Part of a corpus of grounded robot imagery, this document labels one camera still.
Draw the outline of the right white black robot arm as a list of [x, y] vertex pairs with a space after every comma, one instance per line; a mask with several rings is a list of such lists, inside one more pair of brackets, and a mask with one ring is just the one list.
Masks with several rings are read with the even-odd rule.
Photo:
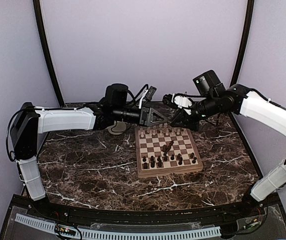
[[[216, 114], [233, 112], [257, 120], [286, 136], [286, 109], [254, 88], [235, 84], [221, 91], [218, 96], [208, 92], [202, 97], [202, 101], [193, 102], [187, 94], [168, 96], [168, 105], [182, 113], [184, 127], [191, 128], [200, 120]], [[238, 205], [238, 213], [243, 217], [250, 216], [257, 209], [257, 202], [263, 201], [285, 184], [286, 158], [243, 196], [243, 202]]]

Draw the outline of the dark rook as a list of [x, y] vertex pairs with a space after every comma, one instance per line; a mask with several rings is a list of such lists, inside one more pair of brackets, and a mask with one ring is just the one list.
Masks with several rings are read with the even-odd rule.
[[148, 169], [148, 164], [145, 162], [145, 163], [143, 163], [143, 169]]

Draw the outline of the dark tall piece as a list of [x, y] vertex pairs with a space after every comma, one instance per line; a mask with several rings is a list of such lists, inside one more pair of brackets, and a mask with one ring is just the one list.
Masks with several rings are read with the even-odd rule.
[[161, 156], [159, 155], [158, 157], [157, 157], [157, 166], [159, 167], [159, 168], [162, 168], [163, 167], [163, 164], [162, 164], [162, 158], [161, 158]]
[[155, 158], [154, 158], [154, 156], [151, 156], [151, 157], [150, 157], [150, 167], [151, 167], [151, 168], [154, 168], [154, 167], [155, 167]]
[[183, 158], [180, 153], [177, 155], [177, 160], [178, 160], [178, 165], [182, 165]]

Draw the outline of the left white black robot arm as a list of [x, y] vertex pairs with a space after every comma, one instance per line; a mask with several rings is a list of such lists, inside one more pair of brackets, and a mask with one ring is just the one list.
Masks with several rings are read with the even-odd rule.
[[10, 119], [6, 131], [6, 152], [11, 162], [17, 163], [20, 179], [34, 203], [34, 210], [43, 218], [53, 214], [53, 206], [46, 193], [37, 166], [38, 136], [64, 130], [98, 131], [115, 122], [151, 127], [166, 123], [168, 119], [151, 107], [89, 104], [74, 108], [36, 107], [30, 102], [22, 105]]

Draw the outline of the dark tall piece front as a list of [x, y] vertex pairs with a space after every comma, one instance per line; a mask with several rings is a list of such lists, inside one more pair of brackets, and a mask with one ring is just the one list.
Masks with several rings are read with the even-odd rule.
[[150, 167], [151, 167], [151, 168], [154, 168], [154, 167], [155, 167], [155, 158], [154, 158], [154, 156], [151, 156], [151, 157], [150, 157]]

